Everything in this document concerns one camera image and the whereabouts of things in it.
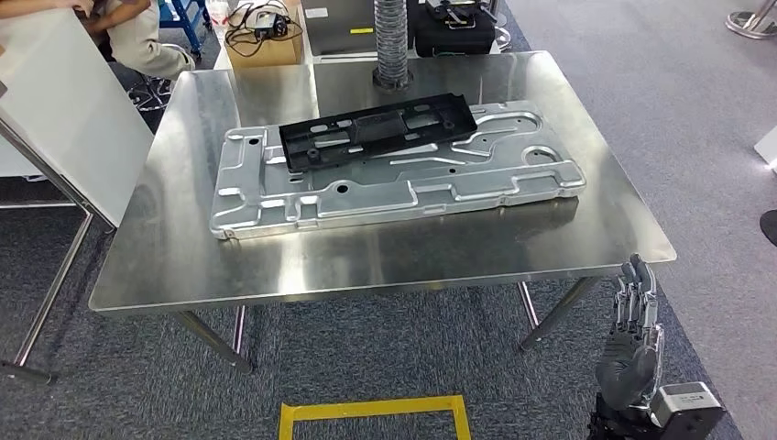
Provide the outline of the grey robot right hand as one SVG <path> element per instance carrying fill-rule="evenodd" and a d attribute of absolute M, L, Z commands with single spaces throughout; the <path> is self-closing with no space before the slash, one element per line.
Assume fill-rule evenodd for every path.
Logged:
<path fill-rule="evenodd" d="M 662 375 L 663 329 L 658 323 L 657 281 L 633 254 L 621 265 L 619 291 L 595 377 L 604 402 L 616 411 L 645 408 Z"/>

